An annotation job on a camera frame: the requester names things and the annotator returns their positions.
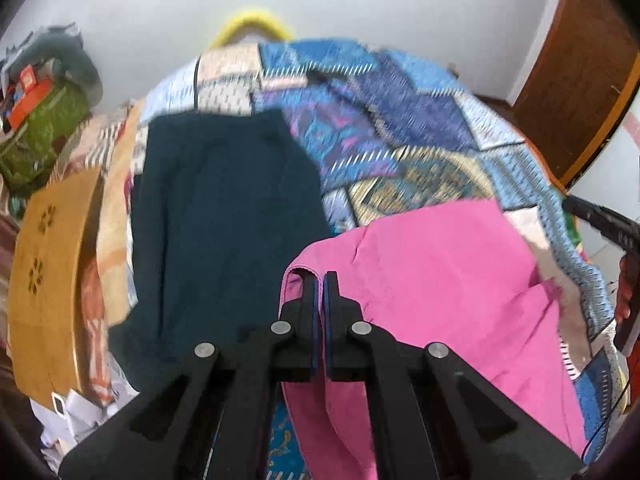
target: black cable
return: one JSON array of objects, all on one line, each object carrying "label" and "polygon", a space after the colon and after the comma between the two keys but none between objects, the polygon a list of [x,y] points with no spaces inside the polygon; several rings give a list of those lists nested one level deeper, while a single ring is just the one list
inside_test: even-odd
[{"label": "black cable", "polygon": [[580,460],[582,460],[582,462],[584,462],[584,456],[587,454],[587,450],[589,449],[589,446],[591,445],[591,443],[593,442],[593,439],[596,438],[596,435],[598,433],[600,433],[600,430],[604,427],[604,425],[609,421],[609,419],[611,418],[611,415],[613,415],[613,412],[616,411],[616,408],[618,407],[620,401],[622,400],[622,398],[625,396],[626,391],[628,390],[629,386],[631,386],[631,379],[633,379],[634,374],[636,373],[636,370],[638,369],[638,363],[640,363],[640,359],[638,359],[636,361],[636,364],[634,365],[634,369],[631,371],[631,373],[629,374],[629,380],[626,382],[626,385],[624,388],[622,388],[622,393],[620,394],[620,396],[618,397],[618,400],[616,401],[616,403],[613,405],[613,407],[611,408],[610,412],[607,414],[607,416],[604,418],[604,420],[600,423],[600,425],[598,426],[598,429],[595,431],[595,433],[593,434],[593,436],[589,439],[589,441],[587,442],[587,445],[584,446],[584,449],[582,450],[582,455],[580,456]]}]

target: pink towel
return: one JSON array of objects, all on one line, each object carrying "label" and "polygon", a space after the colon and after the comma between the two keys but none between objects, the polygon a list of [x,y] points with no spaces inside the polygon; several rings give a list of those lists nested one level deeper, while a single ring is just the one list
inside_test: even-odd
[{"label": "pink towel", "polygon": [[[340,294],[398,341],[442,341],[576,453],[582,413],[564,369],[558,290],[494,201],[458,201],[381,218],[306,248],[287,269],[281,304],[302,293],[291,271]],[[377,478],[363,383],[284,384],[300,450],[316,480]]]}]

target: flower cutout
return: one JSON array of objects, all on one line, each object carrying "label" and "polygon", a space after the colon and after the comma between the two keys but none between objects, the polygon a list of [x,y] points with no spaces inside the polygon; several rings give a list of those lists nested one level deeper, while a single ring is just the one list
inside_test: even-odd
[{"label": "flower cutout", "polygon": [[53,225],[53,220],[56,215],[56,206],[49,205],[47,210],[42,213],[40,216],[40,222],[38,223],[38,232],[43,235],[47,232],[47,227],[51,227]]},{"label": "flower cutout", "polygon": [[34,296],[38,293],[38,287],[42,284],[42,260],[33,259],[33,267],[29,270],[29,292]]}]

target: yellow handle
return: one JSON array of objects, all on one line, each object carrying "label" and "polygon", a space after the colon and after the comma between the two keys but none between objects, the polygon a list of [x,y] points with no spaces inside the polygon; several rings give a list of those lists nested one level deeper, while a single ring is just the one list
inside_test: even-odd
[{"label": "yellow handle", "polygon": [[245,27],[260,28],[271,40],[292,41],[293,35],[273,16],[264,10],[244,10],[231,19],[218,34],[211,48],[228,45]]}]

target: bed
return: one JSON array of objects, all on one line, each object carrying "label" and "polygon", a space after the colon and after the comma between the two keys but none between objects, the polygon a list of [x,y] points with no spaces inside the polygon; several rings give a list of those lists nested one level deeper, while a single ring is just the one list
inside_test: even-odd
[{"label": "bed", "polygon": [[[107,327],[122,322],[137,302],[130,194],[144,170],[150,121],[185,110],[242,116],[270,109],[283,111],[292,135],[319,167],[334,235],[451,200],[498,201],[529,244],[542,278],[561,289],[559,350],[591,438],[626,379],[612,344],[605,283],[582,253],[575,220],[562,212],[564,190],[524,135],[450,73],[402,51],[351,40],[209,50],[145,98],[76,131],[49,184],[93,166],[105,175],[95,273],[104,308],[85,319],[94,327],[92,362],[96,354],[107,361]],[[109,373],[92,368],[91,374],[109,400]],[[623,409],[624,402],[594,438],[587,462],[602,450]],[[274,478],[307,474],[284,404],[274,416],[269,468]]]}]

